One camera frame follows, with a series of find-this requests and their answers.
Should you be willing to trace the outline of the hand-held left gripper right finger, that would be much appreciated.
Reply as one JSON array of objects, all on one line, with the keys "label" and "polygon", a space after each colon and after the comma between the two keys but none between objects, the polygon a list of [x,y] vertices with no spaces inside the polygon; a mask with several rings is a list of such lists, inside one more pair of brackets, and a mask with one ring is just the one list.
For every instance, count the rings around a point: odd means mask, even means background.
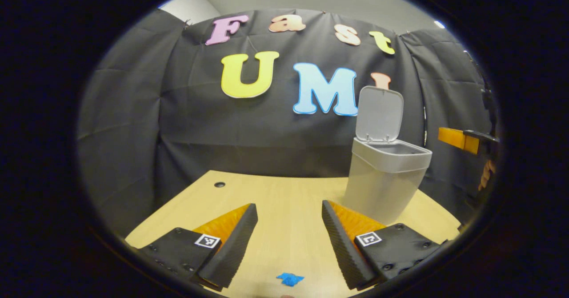
[{"label": "hand-held left gripper right finger", "polygon": [[322,201],[322,220],[349,289],[388,282],[441,248],[405,224],[385,226],[329,200]]}]

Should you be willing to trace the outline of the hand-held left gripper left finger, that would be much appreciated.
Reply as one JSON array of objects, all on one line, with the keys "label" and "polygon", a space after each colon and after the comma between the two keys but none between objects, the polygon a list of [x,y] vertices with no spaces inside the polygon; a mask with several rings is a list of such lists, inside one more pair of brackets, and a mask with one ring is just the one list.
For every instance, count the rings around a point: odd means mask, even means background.
[{"label": "hand-held left gripper left finger", "polygon": [[175,227],[137,251],[181,281],[222,290],[238,271],[257,223],[256,204],[249,203],[193,230]]}]

